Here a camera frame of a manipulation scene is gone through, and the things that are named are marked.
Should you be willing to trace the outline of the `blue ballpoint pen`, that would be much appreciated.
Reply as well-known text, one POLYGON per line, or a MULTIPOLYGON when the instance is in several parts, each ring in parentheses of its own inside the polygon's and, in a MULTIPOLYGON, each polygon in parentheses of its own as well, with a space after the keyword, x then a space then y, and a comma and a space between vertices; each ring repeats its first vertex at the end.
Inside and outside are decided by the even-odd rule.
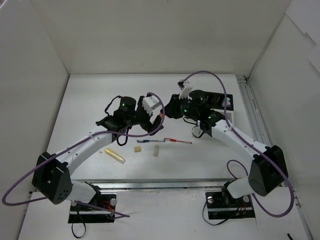
POLYGON ((165 142, 164 139, 154 140, 154 139, 138 139, 136 140, 137 143, 163 143, 165 142))

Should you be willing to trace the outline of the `red gel pen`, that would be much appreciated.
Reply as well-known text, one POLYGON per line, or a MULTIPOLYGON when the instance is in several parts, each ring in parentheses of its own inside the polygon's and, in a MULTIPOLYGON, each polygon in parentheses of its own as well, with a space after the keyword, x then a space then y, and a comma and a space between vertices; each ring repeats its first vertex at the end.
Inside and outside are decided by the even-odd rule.
POLYGON ((184 141, 184 140, 177 140, 174 138, 164 138, 163 139, 164 142, 173 142, 173 143, 181 143, 181 144, 192 144, 191 141, 184 141))

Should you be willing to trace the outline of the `small tan eraser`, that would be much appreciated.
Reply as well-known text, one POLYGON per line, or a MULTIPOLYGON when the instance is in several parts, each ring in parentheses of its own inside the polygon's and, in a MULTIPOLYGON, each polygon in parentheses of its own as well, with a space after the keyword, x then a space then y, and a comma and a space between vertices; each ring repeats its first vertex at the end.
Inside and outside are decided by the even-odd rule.
POLYGON ((134 152, 135 153, 141 152, 141 147, 140 146, 135 147, 134 152))

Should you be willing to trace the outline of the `white rectangular eraser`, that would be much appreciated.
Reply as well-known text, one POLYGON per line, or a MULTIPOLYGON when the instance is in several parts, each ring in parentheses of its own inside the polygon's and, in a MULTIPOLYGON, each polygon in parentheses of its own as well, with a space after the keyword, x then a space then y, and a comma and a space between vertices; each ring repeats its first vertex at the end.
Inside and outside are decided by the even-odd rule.
POLYGON ((158 145, 155 145, 154 149, 153 149, 153 156, 154 157, 158 157, 159 156, 159 150, 160 150, 160 147, 158 145))

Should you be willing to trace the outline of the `yellow highlighter marker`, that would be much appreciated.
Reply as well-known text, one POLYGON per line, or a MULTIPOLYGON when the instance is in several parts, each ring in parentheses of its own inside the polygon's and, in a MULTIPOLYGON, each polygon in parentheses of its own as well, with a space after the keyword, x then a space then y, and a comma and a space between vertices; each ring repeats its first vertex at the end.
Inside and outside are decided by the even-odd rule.
POLYGON ((120 156, 118 153, 114 152, 112 149, 110 148, 106 148, 104 150, 104 152, 110 156, 111 158, 113 158, 114 160, 116 160, 117 162, 121 163, 121 164, 124 164, 126 162, 126 160, 120 156))

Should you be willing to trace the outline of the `pink highlighter marker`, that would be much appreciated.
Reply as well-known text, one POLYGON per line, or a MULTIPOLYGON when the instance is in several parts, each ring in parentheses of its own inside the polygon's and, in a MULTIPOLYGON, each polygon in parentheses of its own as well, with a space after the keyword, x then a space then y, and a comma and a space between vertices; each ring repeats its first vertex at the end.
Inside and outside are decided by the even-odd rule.
POLYGON ((228 107, 228 108, 230 108, 231 107, 231 99, 230 98, 226 98, 226 106, 228 107))

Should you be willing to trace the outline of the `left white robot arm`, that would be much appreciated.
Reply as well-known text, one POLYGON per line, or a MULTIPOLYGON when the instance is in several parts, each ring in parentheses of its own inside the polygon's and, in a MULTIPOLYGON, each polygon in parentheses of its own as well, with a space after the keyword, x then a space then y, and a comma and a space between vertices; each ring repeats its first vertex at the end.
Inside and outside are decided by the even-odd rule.
POLYGON ((148 135, 154 135, 161 129, 164 117, 157 116, 154 122, 150 119, 153 111, 163 105, 153 93, 141 96, 139 100, 121 97, 118 109, 97 121, 82 140, 60 153, 42 153, 37 160, 32 185, 55 205, 73 201, 82 202, 89 210, 96 209, 100 204, 100 189, 72 180, 72 174, 94 153, 120 136, 131 137, 128 131, 133 126, 140 126, 148 135))

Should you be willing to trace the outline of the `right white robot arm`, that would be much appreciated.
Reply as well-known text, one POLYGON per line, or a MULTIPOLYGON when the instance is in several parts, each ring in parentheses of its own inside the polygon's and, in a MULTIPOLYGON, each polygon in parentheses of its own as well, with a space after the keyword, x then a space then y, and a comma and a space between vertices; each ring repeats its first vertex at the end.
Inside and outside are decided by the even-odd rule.
POLYGON ((277 145, 269 147, 239 131, 206 102, 205 91, 193 90, 188 98, 173 94, 165 106, 165 115, 172 119, 187 117, 197 122, 205 134, 222 141, 249 161, 249 175, 228 183, 221 193, 221 200, 227 206, 233 206, 244 195, 265 197, 288 176, 282 149, 277 145))

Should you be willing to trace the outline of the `white slotted desk organizer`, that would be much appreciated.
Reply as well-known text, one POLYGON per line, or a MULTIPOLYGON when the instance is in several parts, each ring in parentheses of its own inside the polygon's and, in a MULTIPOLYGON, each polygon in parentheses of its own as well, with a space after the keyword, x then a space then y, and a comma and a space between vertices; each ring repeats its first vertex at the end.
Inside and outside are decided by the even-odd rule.
POLYGON ((226 98, 223 93, 218 92, 208 92, 205 91, 205 101, 209 107, 215 111, 218 111, 221 114, 224 114, 226 106, 226 115, 227 119, 231 124, 234 124, 234 99, 232 94, 227 94, 226 98), (231 106, 227 107, 226 101, 227 98, 230 98, 231 106))

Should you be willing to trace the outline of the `aluminium front rail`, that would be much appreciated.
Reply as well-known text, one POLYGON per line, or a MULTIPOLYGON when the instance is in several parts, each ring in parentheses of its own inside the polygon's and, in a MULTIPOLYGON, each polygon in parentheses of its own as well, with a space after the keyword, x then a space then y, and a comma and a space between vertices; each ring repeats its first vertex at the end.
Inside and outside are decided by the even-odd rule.
POLYGON ((188 188, 221 188, 229 182, 228 179, 156 179, 156 180, 130 180, 124 181, 94 181, 79 182, 76 180, 63 180, 62 184, 55 182, 41 182, 33 179, 32 185, 42 194, 69 195, 76 192, 106 191, 106 190, 143 190, 143 189, 188 189, 188 188))

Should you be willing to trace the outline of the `aluminium side rail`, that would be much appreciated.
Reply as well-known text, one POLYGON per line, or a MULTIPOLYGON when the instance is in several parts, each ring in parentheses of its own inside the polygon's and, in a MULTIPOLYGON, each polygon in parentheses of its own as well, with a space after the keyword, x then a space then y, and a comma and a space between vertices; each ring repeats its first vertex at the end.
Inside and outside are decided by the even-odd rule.
MULTIPOLYGON (((250 124, 254 139, 258 140, 260 143, 271 146, 271 141, 270 141, 269 136, 267 134, 267 130, 266 130, 264 122, 262 120, 262 116, 261 116, 257 101, 255 99, 254 92, 250 86, 248 78, 245 77, 244 75, 241 75, 241 74, 236 74, 235 77, 236 77, 236 80, 237 80, 237 83, 239 86, 240 94, 241 94, 241 97, 243 100, 246 114, 249 119, 249 124, 250 124)), ((263 198, 259 197, 256 193, 252 194, 252 198, 258 204, 258 206, 264 212, 266 212, 268 215, 270 215, 272 217, 274 215, 281 215, 282 217, 284 217, 296 205, 295 204, 295 200, 296 200, 295 190, 293 189, 293 187, 291 185, 288 186, 286 181, 284 181, 284 183, 282 183, 280 186, 286 187, 286 189, 288 190, 288 196, 289 196, 287 209, 283 213, 269 212, 260 202, 260 200, 262 200, 263 198)))

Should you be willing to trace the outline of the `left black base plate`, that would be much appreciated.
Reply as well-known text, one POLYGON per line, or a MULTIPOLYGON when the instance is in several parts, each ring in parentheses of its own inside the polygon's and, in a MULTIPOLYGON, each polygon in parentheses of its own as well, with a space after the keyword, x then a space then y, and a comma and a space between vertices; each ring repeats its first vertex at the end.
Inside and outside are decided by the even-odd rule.
MULTIPOLYGON (((90 204, 99 206, 108 210, 115 210, 116 207, 110 204, 111 200, 116 200, 115 194, 107 194, 101 196, 100 200, 91 202, 90 204)), ((109 211, 101 211, 97 208, 76 204, 70 206, 69 209, 69 224, 100 224, 100 223, 114 223, 114 214, 109 211)))

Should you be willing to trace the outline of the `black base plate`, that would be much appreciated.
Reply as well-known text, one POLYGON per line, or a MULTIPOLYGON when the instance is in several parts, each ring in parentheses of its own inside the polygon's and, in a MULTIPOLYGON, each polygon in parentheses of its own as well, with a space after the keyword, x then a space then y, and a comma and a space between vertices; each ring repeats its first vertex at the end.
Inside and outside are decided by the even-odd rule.
POLYGON ((209 220, 224 221, 256 217, 251 197, 248 195, 233 199, 222 191, 207 191, 205 200, 204 213, 209 220))
MULTIPOLYGON (((110 204, 111 200, 116 200, 115 194, 107 194, 101 196, 100 200, 91 202, 90 204, 99 206, 108 210, 115 210, 116 207, 110 204)), ((69 209, 69 224, 100 224, 100 223, 114 223, 114 214, 109 211, 101 211, 97 208, 76 204, 70 206, 69 209)))

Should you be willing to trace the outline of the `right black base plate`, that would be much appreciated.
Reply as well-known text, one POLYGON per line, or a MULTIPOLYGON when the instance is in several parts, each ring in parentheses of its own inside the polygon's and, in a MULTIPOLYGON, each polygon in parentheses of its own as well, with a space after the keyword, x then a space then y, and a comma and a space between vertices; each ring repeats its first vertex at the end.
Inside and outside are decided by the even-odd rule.
POLYGON ((224 221, 256 217, 251 197, 248 195, 233 199, 222 191, 207 191, 205 200, 204 213, 209 220, 224 221))

